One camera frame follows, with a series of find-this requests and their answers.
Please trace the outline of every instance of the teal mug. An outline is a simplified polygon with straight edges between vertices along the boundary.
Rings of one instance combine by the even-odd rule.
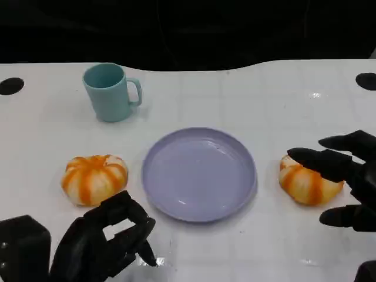
[[[127,82],[136,85],[139,100],[129,100]],[[100,63],[83,75],[83,85],[98,119],[119,122],[132,113],[132,107],[142,103],[142,90],[138,79],[127,78],[123,68],[115,63]]]

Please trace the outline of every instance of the white table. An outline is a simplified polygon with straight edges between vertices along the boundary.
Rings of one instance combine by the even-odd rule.
[[[127,189],[156,218],[151,243],[165,258],[159,268],[135,264],[115,281],[344,282],[353,281],[363,261],[376,259],[374,234],[318,222],[325,209],[356,203],[347,186],[329,205],[303,208],[277,181],[278,160],[291,147],[319,149],[319,138],[356,129],[376,135],[376,93],[355,83],[357,74],[376,71],[376,61],[279,61],[221,72],[126,68],[140,79],[144,103],[111,124],[95,118],[82,85],[91,65],[0,66],[0,80],[25,81],[19,93],[0,96],[0,219],[30,214],[50,230],[54,252],[87,210],[73,206],[60,187],[67,161],[110,153],[129,166]],[[178,222],[145,198],[140,170],[148,149],[189,126],[223,130],[255,158],[258,194],[227,220]]]

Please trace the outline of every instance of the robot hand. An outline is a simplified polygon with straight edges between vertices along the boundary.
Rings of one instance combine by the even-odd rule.
[[[332,150],[315,151],[293,148],[288,155],[304,167],[319,172],[333,182],[345,180],[351,194],[361,203],[325,211],[320,222],[329,226],[353,227],[355,231],[376,231],[376,137],[362,130],[348,135],[333,136],[318,141],[320,145],[339,151],[349,151],[364,160],[354,162],[351,156]]]
[[[103,228],[126,218],[135,225],[107,241]],[[55,253],[50,281],[103,282],[132,263],[136,253],[156,266],[146,240],[154,226],[155,220],[126,191],[105,200],[71,224]]]

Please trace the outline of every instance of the plate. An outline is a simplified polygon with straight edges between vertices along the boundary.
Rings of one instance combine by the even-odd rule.
[[[143,162],[142,181],[159,210],[192,222],[229,216],[257,190],[248,150],[230,135],[209,128],[183,129],[160,139]]]

